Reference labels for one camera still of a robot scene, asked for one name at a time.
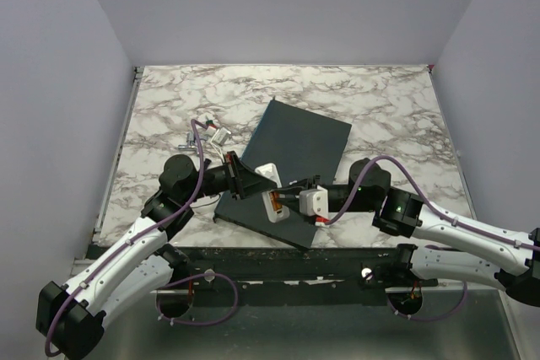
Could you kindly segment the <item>white remote control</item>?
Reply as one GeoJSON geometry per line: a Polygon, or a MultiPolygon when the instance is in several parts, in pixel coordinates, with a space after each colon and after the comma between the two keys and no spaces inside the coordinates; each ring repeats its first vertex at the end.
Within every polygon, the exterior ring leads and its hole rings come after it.
{"type": "MultiPolygon", "coordinates": [[[[278,174],[278,168],[275,164],[268,163],[258,166],[255,171],[259,175],[273,181],[277,188],[282,186],[278,174]]],[[[262,200],[267,213],[267,218],[271,223],[278,223],[289,217],[289,209],[278,202],[278,194],[276,194],[274,191],[263,192],[262,200]]]]}

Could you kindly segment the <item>orange battery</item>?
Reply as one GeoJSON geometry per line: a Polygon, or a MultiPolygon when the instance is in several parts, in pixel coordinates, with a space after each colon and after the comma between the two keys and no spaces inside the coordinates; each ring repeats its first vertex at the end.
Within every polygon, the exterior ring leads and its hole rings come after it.
{"type": "Polygon", "coordinates": [[[275,212],[281,212],[282,210],[282,204],[278,201],[279,199],[279,194],[276,193],[276,192],[271,192],[270,193],[270,201],[271,201],[271,204],[272,204],[272,207],[273,207],[273,210],[275,212]]]}

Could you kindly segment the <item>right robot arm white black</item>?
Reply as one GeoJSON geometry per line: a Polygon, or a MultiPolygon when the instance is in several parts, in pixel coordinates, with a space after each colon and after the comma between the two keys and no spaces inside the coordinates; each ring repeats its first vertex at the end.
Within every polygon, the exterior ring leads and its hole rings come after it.
{"type": "Polygon", "coordinates": [[[346,184],[323,185],[316,177],[272,191],[281,204],[314,222],[337,222],[347,212],[371,212],[382,233],[421,239],[440,248],[413,247],[389,263],[388,275],[400,286],[412,280],[451,279],[494,287],[515,301],[539,305],[539,231],[498,228],[444,209],[421,191],[391,185],[379,159],[362,159],[346,184]]]}

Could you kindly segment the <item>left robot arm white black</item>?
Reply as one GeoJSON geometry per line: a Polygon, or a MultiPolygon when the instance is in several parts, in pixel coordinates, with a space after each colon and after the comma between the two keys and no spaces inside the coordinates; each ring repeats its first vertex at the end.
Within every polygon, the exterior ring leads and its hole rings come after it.
{"type": "Polygon", "coordinates": [[[46,355],[85,358],[111,323],[140,298],[186,281],[186,257],[170,240],[192,218],[196,199],[225,191],[245,199],[280,185],[275,164],[252,169],[233,152],[211,169],[197,168],[183,154],[169,158],[158,191],[128,231],[78,275],[41,289],[36,329],[46,338],[46,355]]]}

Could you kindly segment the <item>chrome metal fitting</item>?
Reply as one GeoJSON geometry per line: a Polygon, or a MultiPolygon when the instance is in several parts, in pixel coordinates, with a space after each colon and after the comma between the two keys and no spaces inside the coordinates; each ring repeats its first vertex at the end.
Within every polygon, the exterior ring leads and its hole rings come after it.
{"type": "Polygon", "coordinates": [[[186,134],[186,140],[183,144],[177,146],[177,150],[182,153],[195,153],[198,154],[197,142],[193,132],[186,134]]]}

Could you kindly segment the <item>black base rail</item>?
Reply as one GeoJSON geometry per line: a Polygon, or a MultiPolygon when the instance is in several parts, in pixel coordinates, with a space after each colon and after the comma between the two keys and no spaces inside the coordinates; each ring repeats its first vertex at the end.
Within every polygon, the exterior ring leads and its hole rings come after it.
{"type": "Polygon", "coordinates": [[[94,309],[129,304],[152,290],[177,309],[386,304],[387,289],[434,287],[412,273],[414,248],[383,249],[187,248],[166,245],[148,259],[128,253],[89,283],[94,309]]]}

